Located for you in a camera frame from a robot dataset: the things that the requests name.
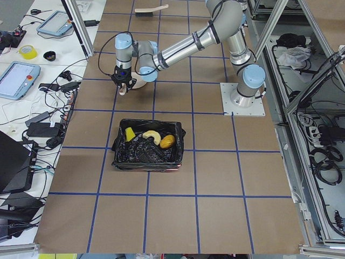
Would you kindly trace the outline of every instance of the blue joint cap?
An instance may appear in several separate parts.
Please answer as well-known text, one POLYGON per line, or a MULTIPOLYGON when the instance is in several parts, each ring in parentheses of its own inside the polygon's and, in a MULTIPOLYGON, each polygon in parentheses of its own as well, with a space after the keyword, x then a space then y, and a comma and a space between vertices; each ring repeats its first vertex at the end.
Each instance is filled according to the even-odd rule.
POLYGON ((245 23, 246 23, 246 20, 247 20, 247 17, 246 17, 246 15, 243 13, 243 14, 242 14, 241 25, 245 24, 245 23))
POLYGON ((154 71, 154 69, 152 67, 142 66, 139 69, 140 74, 148 74, 146 76, 141 76, 142 80, 144 80, 146 82, 153 82, 154 80, 156 80, 158 77, 158 72, 157 72, 157 70, 154 72, 152 72, 152 71, 154 71))
POLYGON ((115 48, 117 50, 124 50, 131 46, 132 38, 129 34, 119 34, 115 37, 115 48))
POLYGON ((149 40, 149 42, 151 43, 152 47, 153 47, 153 54, 157 54, 158 53, 158 45, 157 42, 152 42, 149 40))
POLYGON ((243 81, 252 89, 261 87, 265 81, 265 77, 266 74, 263 68, 255 64, 249 65, 243 71, 243 81))

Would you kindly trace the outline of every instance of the yellow tape roll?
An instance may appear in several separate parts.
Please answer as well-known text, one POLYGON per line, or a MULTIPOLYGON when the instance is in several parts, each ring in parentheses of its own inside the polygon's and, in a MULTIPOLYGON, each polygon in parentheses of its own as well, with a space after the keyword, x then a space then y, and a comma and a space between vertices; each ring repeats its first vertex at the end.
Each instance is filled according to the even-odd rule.
POLYGON ((25 59, 32 59, 32 58, 36 58, 37 57, 37 52, 34 49, 33 46, 31 45, 25 45, 22 46, 19 49, 19 53, 23 56, 23 58, 25 59))

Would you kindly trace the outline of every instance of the black bag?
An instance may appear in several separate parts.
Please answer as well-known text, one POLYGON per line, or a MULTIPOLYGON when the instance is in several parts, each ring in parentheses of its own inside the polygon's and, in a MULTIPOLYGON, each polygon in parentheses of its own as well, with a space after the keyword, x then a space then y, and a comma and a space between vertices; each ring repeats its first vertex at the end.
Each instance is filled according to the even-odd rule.
POLYGON ((277 39, 277 45, 283 46, 287 48, 292 47, 306 47, 306 37, 303 35, 296 35, 293 33, 286 33, 280 36, 279 39, 277 39))
POLYGON ((118 169, 143 169, 145 171, 165 171, 179 169, 183 158, 183 137, 185 131, 180 122, 122 119, 118 136, 112 151, 115 152, 112 163, 118 169), (131 127, 136 137, 126 142, 125 129, 131 127), (144 139, 146 131, 157 131, 162 139, 166 135, 175 137, 175 144, 168 149, 161 149, 153 143, 153 138, 144 139))

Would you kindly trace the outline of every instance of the metal bracket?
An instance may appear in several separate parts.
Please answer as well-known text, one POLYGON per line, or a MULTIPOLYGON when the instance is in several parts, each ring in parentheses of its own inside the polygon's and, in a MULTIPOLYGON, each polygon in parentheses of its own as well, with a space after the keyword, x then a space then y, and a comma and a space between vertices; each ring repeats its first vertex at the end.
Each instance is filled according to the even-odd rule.
POLYGON ((221 83, 220 90, 222 92, 223 101, 223 112, 226 116, 255 116, 263 117, 265 116, 265 110, 263 106, 263 101, 261 98, 255 99, 252 106, 249 108, 242 108, 235 105, 230 100, 230 94, 236 89, 237 83, 221 83))

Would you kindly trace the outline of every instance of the wooden handle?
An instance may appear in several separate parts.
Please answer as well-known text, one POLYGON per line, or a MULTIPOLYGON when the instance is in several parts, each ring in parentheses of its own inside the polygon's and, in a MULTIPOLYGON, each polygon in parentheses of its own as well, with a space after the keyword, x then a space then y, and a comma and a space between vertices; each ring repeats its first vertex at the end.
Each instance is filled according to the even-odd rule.
POLYGON ((156 12, 165 8, 168 8, 168 4, 163 4, 161 6, 155 7, 155 8, 136 8, 135 12, 156 12))

